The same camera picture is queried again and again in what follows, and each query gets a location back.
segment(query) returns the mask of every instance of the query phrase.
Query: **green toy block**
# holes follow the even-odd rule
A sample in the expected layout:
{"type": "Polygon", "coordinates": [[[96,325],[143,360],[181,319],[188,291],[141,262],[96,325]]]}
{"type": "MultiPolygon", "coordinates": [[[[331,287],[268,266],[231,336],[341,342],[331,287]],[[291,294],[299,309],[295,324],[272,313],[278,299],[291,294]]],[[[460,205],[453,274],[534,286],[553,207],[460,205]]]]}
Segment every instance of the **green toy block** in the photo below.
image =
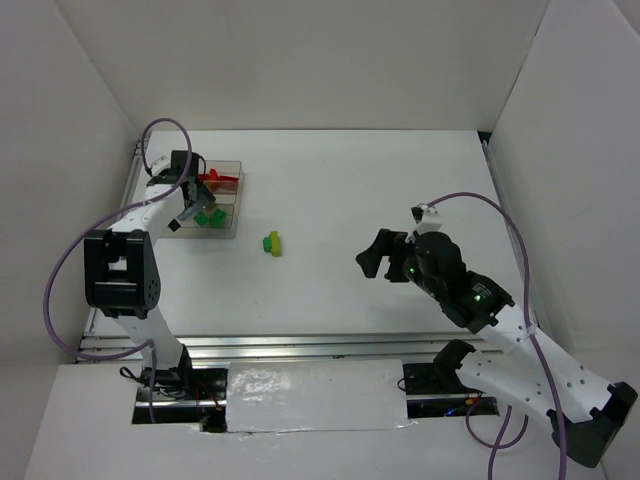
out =
{"type": "Polygon", "coordinates": [[[262,239],[262,249],[264,253],[271,253],[271,237],[264,237],[262,239]]]}
{"type": "Polygon", "coordinates": [[[224,210],[216,210],[211,218],[209,219],[209,225],[213,228],[220,228],[224,226],[224,222],[227,220],[227,212],[224,210]]]}
{"type": "Polygon", "coordinates": [[[204,227],[209,222],[209,217],[207,217],[203,212],[200,212],[198,215],[193,217],[198,225],[204,227]]]}
{"type": "Polygon", "coordinates": [[[270,253],[274,257],[282,255],[282,249],[280,247],[280,236],[277,230],[269,233],[268,237],[262,239],[262,248],[265,253],[270,253]]]}

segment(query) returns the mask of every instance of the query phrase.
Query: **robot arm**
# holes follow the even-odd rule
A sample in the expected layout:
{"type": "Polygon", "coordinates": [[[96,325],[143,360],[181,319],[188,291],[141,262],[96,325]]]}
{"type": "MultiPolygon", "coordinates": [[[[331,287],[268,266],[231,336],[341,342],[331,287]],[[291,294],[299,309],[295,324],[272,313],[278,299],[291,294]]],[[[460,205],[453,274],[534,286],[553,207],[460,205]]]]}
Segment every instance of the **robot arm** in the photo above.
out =
{"type": "MultiPolygon", "coordinates": [[[[159,165],[144,195],[150,200],[172,188],[180,177],[187,152],[173,151],[171,163],[159,165]]],[[[84,240],[85,296],[89,305],[112,317],[135,344],[153,340],[156,379],[162,386],[186,387],[192,366],[187,349],[173,336],[162,316],[161,282],[153,245],[164,230],[215,201],[197,179],[197,154],[181,188],[163,199],[130,211],[107,230],[93,230],[84,240]]],[[[143,379],[148,380],[151,352],[142,351],[143,379]]]]}
{"type": "Polygon", "coordinates": [[[365,277],[374,278],[382,257],[388,256],[387,280],[414,283],[458,327],[499,348],[522,367],[524,374],[517,374],[458,340],[435,359],[464,386],[490,393],[540,422],[550,422],[557,444],[553,399],[531,341],[535,333],[563,406],[568,455],[595,467],[624,424],[637,393],[624,382],[611,385],[589,371],[535,325],[528,329],[522,309],[505,290],[467,270],[458,246],[438,231],[442,221],[434,209],[418,206],[412,214],[416,227],[411,233],[382,229],[371,247],[356,257],[365,277]]]}

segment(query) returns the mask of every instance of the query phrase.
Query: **clear plastic container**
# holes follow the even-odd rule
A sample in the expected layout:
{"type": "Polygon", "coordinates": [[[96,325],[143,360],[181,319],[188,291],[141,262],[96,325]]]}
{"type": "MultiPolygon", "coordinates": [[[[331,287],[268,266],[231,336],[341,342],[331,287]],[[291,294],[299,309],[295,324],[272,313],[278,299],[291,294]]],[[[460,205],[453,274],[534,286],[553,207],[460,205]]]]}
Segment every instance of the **clear plastic container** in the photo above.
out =
{"type": "Polygon", "coordinates": [[[167,229],[164,238],[235,238],[244,189],[242,162],[206,160],[203,183],[216,197],[214,205],[203,209],[199,220],[211,219],[201,226],[196,216],[181,222],[182,227],[172,232],[167,229]]]}

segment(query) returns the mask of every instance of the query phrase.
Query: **purple cable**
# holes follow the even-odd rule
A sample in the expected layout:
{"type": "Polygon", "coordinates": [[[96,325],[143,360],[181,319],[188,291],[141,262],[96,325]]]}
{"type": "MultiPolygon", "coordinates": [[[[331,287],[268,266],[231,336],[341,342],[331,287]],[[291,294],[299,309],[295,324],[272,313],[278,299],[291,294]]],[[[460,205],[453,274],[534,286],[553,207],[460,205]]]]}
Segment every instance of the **purple cable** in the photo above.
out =
{"type": "Polygon", "coordinates": [[[496,443],[491,447],[491,455],[489,455],[489,466],[487,471],[487,477],[489,480],[493,480],[493,464],[496,462],[496,455],[498,454],[498,450],[500,450],[500,442],[502,441],[502,437],[504,437],[504,433],[507,431],[507,427],[509,426],[509,420],[511,419],[511,405],[507,406],[507,413],[504,416],[504,422],[502,422],[502,427],[500,427],[500,431],[498,432],[498,436],[496,437],[496,443]]]}
{"type": "MultiPolygon", "coordinates": [[[[520,252],[522,253],[522,260],[524,263],[524,298],[522,301],[523,303],[522,309],[524,310],[524,323],[526,327],[529,328],[532,323],[531,317],[529,315],[529,289],[531,286],[531,268],[529,265],[529,254],[527,253],[527,247],[524,243],[524,238],[522,237],[522,234],[520,233],[518,226],[515,224],[513,219],[500,205],[498,205],[493,200],[485,197],[484,195],[480,195],[479,193],[473,193],[473,192],[450,193],[449,195],[444,195],[442,197],[436,198],[435,200],[432,200],[431,202],[427,203],[427,206],[435,207],[436,205],[444,202],[445,200],[449,200],[451,198],[457,198],[457,197],[471,197],[471,198],[476,198],[478,200],[482,200],[485,203],[488,203],[494,209],[500,212],[504,220],[507,222],[509,227],[511,227],[511,230],[515,234],[518,240],[518,245],[520,247],[520,252]]],[[[558,442],[560,444],[560,468],[558,472],[558,479],[565,480],[567,476],[567,432],[564,425],[564,413],[562,411],[562,405],[560,404],[560,395],[558,394],[558,388],[556,387],[556,382],[553,379],[551,368],[549,368],[549,364],[547,363],[547,359],[544,356],[544,352],[540,347],[540,343],[538,342],[538,339],[536,338],[535,334],[531,335],[529,338],[531,339],[531,344],[533,345],[533,348],[535,349],[536,354],[538,355],[538,359],[540,360],[540,364],[542,365],[542,370],[544,371],[544,375],[547,379],[547,382],[549,382],[549,389],[551,390],[553,405],[556,409],[556,418],[558,420],[558,433],[559,433],[559,440],[560,440],[558,442]]],[[[505,415],[505,420],[504,420],[504,424],[502,426],[503,428],[501,429],[501,432],[502,430],[506,431],[507,425],[509,423],[509,418],[510,418],[509,414],[510,414],[510,411],[508,409],[507,415],[505,415]]],[[[495,458],[495,455],[500,447],[501,440],[502,438],[500,437],[499,439],[497,439],[496,443],[493,445],[491,449],[492,458],[495,458]]],[[[493,462],[490,461],[489,466],[490,466],[490,469],[493,468],[493,462]]]]}
{"type": "MultiPolygon", "coordinates": [[[[464,423],[465,423],[465,425],[467,427],[467,431],[469,432],[469,435],[471,435],[471,437],[473,437],[473,439],[476,442],[478,442],[480,445],[485,446],[487,448],[493,448],[495,443],[485,442],[471,428],[471,414],[476,409],[476,407],[478,407],[479,405],[481,405],[483,403],[486,403],[488,401],[489,401],[489,399],[485,398],[484,400],[480,400],[479,402],[476,402],[473,405],[471,405],[469,407],[469,409],[467,410],[467,414],[464,417],[464,423]]],[[[517,444],[520,440],[522,440],[522,437],[524,437],[524,434],[526,433],[528,426],[529,426],[529,417],[527,415],[525,415],[524,416],[524,421],[522,422],[522,428],[520,429],[520,433],[518,433],[518,435],[516,435],[516,438],[511,440],[509,443],[504,443],[502,445],[499,445],[498,446],[498,450],[506,450],[507,448],[511,448],[515,444],[517,444]]]]}
{"type": "MultiPolygon", "coordinates": [[[[121,353],[114,353],[111,355],[93,355],[93,354],[89,354],[89,353],[84,353],[84,352],[80,352],[78,349],[73,348],[69,345],[67,345],[66,343],[64,343],[64,341],[58,336],[58,334],[56,333],[55,329],[53,328],[53,323],[51,321],[51,312],[50,312],[50,304],[51,304],[51,290],[53,289],[53,283],[55,282],[56,277],[58,276],[58,273],[60,273],[60,269],[62,268],[62,265],[64,265],[64,262],[66,262],[66,260],[69,258],[69,255],[71,255],[71,252],[78,246],[78,244],[84,239],[84,237],[93,229],[99,227],[100,225],[102,225],[103,223],[117,217],[118,215],[124,214],[130,210],[133,210],[134,208],[138,208],[141,207],[142,205],[145,205],[147,203],[153,203],[153,202],[157,202],[159,200],[162,200],[163,198],[168,197],[169,195],[171,195],[173,192],[175,192],[180,184],[182,184],[182,182],[184,182],[184,180],[187,178],[187,174],[189,172],[189,167],[191,165],[191,138],[189,138],[189,134],[187,133],[186,129],[180,124],[178,123],[176,120],[172,119],[172,118],[158,118],[154,121],[152,121],[151,123],[149,123],[149,125],[147,125],[144,130],[142,131],[142,135],[140,136],[140,138],[142,139],[142,141],[140,142],[141,145],[141,152],[142,152],[142,162],[144,163],[145,167],[147,165],[147,160],[146,160],[146,152],[144,151],[144,139],[147,136],[147,133],[149,132],[149,130],[156,124],[161,123],[161,122],[169,122],[169,123],[173,123],[176,127],[178,127],[178,129],[182,132],[182,134],[184,135],[184,138],[187,142],[187,161],[185,163],[184,169],[182,170],[182,174],[180,175],[180,178],[177,180],[177,182],[166,192],[161,193],[160,195],[153,197],[149,200],[146,200],[144,202],[136,202],[136,203],[132,203],[131,205],[126,205],[120,209],[118,209],[117,211],[99,219],[96,220],[95,222],[93,222],[87,229],[85,229],[80,235],[78,235],[72,242],[71,244],[66,248],[66,250],[62,253],[62,255],[60,256],[60,258],[58,259],[58,261],[56,262],[55,266],[53,267],[53,270],[51,271],[51,275],[49,275],[49,279],[47,280],[47,284],[45,286],[44,289],[44,298],[42,300],[42,313],[44,316],[44,326],[47,329],[47,333],[49,334],[49,336],[51,337],[51,340],[53,340],[53,343],[55,343],[63,352],[72,355],[74,357],[77,358],[81,358],[83,360],[93,360],[93,361],[111,361],[111,360],[119,360],[121,358],[124,357],[128,357],[129,355],[133,355],[134,353],[137,353],[147,347],[151,348],[151,358],[152,358],[152,363],[153,362],[153,358],[155,357],[155,351],[154,351],[154,345],[153,345],[153,341],[152,340],[147,340],[144,343],[141,343],[140,345],[133,347],[129,350],[126,350],[124,352],[121,353]]],[[[151,368],[151,380],[155,381],[155,368],[152,365],[151,368]]],[[[154,421],[154,417],[153,417],[153,412],[151,411],[153,409],[153,401],[149,402],[149,409],[150,409],[150,413],[151,413],[151,420],[152,422],[154,421]]]]}

